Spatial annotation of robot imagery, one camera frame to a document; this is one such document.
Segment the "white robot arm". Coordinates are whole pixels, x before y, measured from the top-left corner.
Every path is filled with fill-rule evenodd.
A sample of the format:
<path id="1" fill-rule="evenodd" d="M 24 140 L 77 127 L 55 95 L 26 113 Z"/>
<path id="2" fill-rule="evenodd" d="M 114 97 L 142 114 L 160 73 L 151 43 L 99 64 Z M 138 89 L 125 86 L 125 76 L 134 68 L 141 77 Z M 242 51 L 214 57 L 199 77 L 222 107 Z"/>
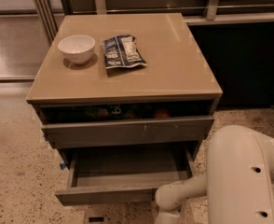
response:
<path id="1" fill-rule="evenodd" d="M 274 224 L 274 138 L 239 125 L 219 129 L 206 171 L 158 188 L 157 224 L 178 224 L 178 208 L 206 196 L 209 224 Z"/>

